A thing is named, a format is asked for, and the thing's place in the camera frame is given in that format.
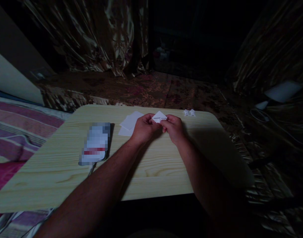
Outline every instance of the wood grain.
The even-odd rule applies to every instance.
[[[58,207],[88,175],[88,166],[79,166],[78,161],[91,123],[115,124],[111,156],[129,139],[118,135],[126,115],[158,110],[181,117],[192,140],[232,184],[252,185],[250,169],[209,112],[184,117],[182,110],[175,109],[86,105],[77,109],[0,191],[0,213]],[[192,193],[187,171],[168,133],[159,130],[138,155],[137,164],[122,200]]]

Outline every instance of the white lamp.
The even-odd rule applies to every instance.
[[[268,101],[258,103],[255,105],[255,107],[259,110],[264,110],[271,99],[277,102],[285,102],[289,98],[291,98],[296,92],[298,92],[302,88],[302,86],[303,84],[299,84],[289,80],[280,83],[264,93],[270,98]]]

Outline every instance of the curtain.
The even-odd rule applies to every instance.
[[[148,1],[23,0],[70,71],[148,72]]]
[[[262,11],[233,65],[226,73],[234,92],[264,100],[263,93],[285,81],[303,83],[303,1],[270,1]],[[303,89],[267,112],[287,129],[303,134]]]

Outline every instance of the bed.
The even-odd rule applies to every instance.
[[[0,189],[70,116],[0,97]],[[21,237],[48,210],[0,214],[0,237]]]

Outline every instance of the left hand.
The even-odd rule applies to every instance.
[[[156,123],[151,119],[154,115],[155,114],[148,113],[138,118],[134,133],[130,138],[132,142],[137,144],[144,144],[150,140],[156,130],[162,128],[159,123]]]

